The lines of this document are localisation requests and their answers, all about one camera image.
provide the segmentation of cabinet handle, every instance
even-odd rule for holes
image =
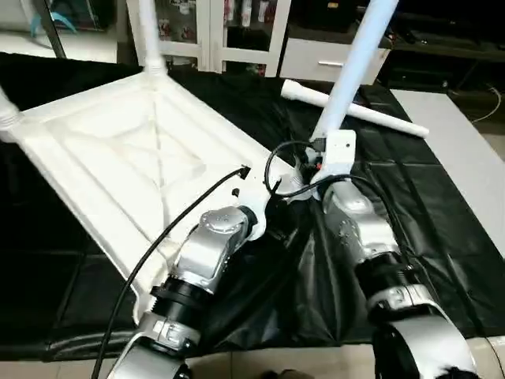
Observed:
[[[344,64],[341,62],[331,62],[331,61],[318,61],[322,66],[333,66],[333,67],[343,67]]]

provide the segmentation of white pipe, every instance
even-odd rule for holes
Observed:
[[[4,142],[15,142],[12,135],[12,128],[21,120],[21,113],[12,104],[7,95],[0,87],[0,140]]]
[[[286,99],[300,100],[304,103],[309,103],[318,107],[325,107],[328,102],[328,98],[330,97],[326,93],[314,91],[313,89],[304,87],[296,81],[290,81],[289,79],[284,81],[281,96]],[[388,114],[373,111],[372,109],[362,107],[361,105],[357,105],[355,103],[351,103],[349,105],[347,114],[360,118],[361,120],[373,122],[377,125],[398,130],[403,133],[413,134],[414,136],[421,138],[426,138],[429,134],[429,129],[424,126],[416,125],[412,122],[407,122]]]
[[[339,129],[342,125],[397,4],[398,0],[370,0],[354,37],[349,57],[331,90],[330,99],[317,122],[311,140],[326,137],[328,130]]]
[[[145,68],[150,73],[165,74],[165,61],[159,51],[158,19],[154,0],[139,1],[139,18],[145,46]]]

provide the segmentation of black cable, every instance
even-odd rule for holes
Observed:
[[[308,148],[313,148],[311,142],[307,142],[307,141],[287,141],[287,142],[281,143],[279,146],[277,146],[276,148],[274,148],[272,150],[272,152],[270,153],[270,155],[268,156],[267,163],[265,164],[264,185],[265,185],[265,187],[267,187],[267,191],[270,193],[270,195],[272,197],[278,196],[278,195],[276,195],[275,191],[270,187],[269,180],[268,180],[268,175],[270,174],[271,162],[279,154],[279,152],[281,150],[283,150],[285,147],[287,147],[287,146],[293,146],[293,145],[296,145],[296,144],[300,144],[300,145],[308,147]]]
[[[492,346],[492,342],[489,340],[489,337],[484,337],[484,338],[485,338],[486,342],[489,343],[489,347],[491,348],[493,354],[495,355],[496,361],[498,361],[498,366],[502,372],[502,377],[505,378],[505,370],[503,370],[502,360],[499,358],[498,351],[496,351],[495,347]]]
[[[227,181],[230,178],[233,178],[235,175],[240,175],[242,178],[244,178],[247,174],[249,173],[249,168],[248,167],[243,167],[238,170],[235,170],[233,172],[230,172],[228,175],[224,176],[220,180],[216,182],[211,188],[209,188],[203,195],[198,197],[188,208],[186,208],[182,213],[175,218],[174,221],[172,221],[166,228],[165,230],[159,235],[159,237],[149,246],[148,250],[145,252],[145,254],[142,256],[142,258],[137,262],[137,265],[135,268],[132,270],[132,272],[129,274],[128,279],[126,280],[125,284],[123,285],[121,292],[119,293],[118,298],[116,299],[116,303],[114,304],[114,309],[112,310],[112,313],[110,314],[109,317],[109,323],[107,326],[107,330],[105,331],[105,334],[103,335],[102,338],[102,344],[100,345],[100,350],[98,353],[98,357],[96,357],[95,361],[95,366],[93,367],[93,373],[91,376],[91,379],[98,379],[99,373],[100,373],[100,368],[102,367],[102,362],[103,358],[105,356],[105,350],[107,349],[107,343],[109,342],[110,335],[112,334],[112,327],[114,326],[114,320],[116,319],[116,316],[118,315],[119,308],[121,307],[121,304],[123,302],[123,299],[128,292],[129,287],[132,285],[133,281],[135,280],[135,277],[137,276],[138,272],[146,262],[146,260],[151,256],[151,254],[156,250],[158,245],[161,243],[163,239],[174,229],[174,227],[182,220],[184,219],[188,213],[190,213],[199,203],[201,203],[203,200],[205,200],[208,195],[210,195],[216,188],[221,186],[225,181]]]
[[[361,184],[364,184],[367,186],[383,203],[387,216],[389,217],[389,220],[391,221],[391,228],[393,229],[393,233],[395,236],[402,235],[402,229],[401,229],[401,224],[400,220],[398,217],[397,212],[395,211],[395,208],[393,207],[392,203],[387,199],[385,193],[382,192],[382,190],[376,186],[374,183],[370,182],[367,178],[353,175],[353,174],[341,174],[341,175],[330,175],[327,176],[326,178],[322,178],[321,180],[318,180],[312,184],[309,184],[307,186],[304,186],[296,191],[289,192],[289,193],[276,193],[275,189],[272,189],[270,187],[270,182],[269,182],[269,177],[270,177],[270,166],[271,162],[273,159],[279,154],[279,152],[285,148],[286,146],[291,146],[294,144],[301,144],[306,147],[310,147],[315,149],[315,146],[313,143],[306,142],[306,141],[287,141],[281,143],[279,146],[277,146],[270,154],[270,156],[267,159],[267,163],[265,164],[265,170],[264,170],[264,185],[267,188],[267,191],[270,193],[272,197],[277,197],[277,198],[289,198],[289,197],[295,197],[298,196],[302,193],[305,193],[307,191],[310,191],[318,186],[321,186],[322,184],[332,184],[335,182],[341,182],[346,179],[351,179],[356,182],[360,182]],[[399,245],[400,250],[401,250],[401,258],[405,260],[405,262],[408,265],[411,265],[410,259],[409,259],[409,254],[402,248],[402,245]]]

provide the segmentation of black connector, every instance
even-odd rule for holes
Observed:
[[[239,206],[238,209],[240,209],[241,212],[247,216],[247,219],[249,221],[247,235],[249,235],[251,233],[251,231],[253,230],[252,228],[254,227],[254,225],[256,225],[258,223],[258,219],[257,219],[256,215],[254,214],[254,212],[251,209],[245,207],[244,205]]]
[[[200,287],[169,276],[162,286],[155,286],[152,312],[200,331],[212,295]]]
[[[251,171],[251,167],[247,167],[247,166],[242,165],[242,169],[238,173],[238,176],[240,177],[240,179],[245,180],[245,178],[247,178],[247,175],[249,175],[250,171]]]
[[[312,141],[312,148],[317,152],[325,152],[326,138],[316,138],[314,141]]]

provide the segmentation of table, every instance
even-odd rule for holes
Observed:
[[[448,96],[393,94],[414,123],[429,126],[426,143],[505,257],[505,163]]]

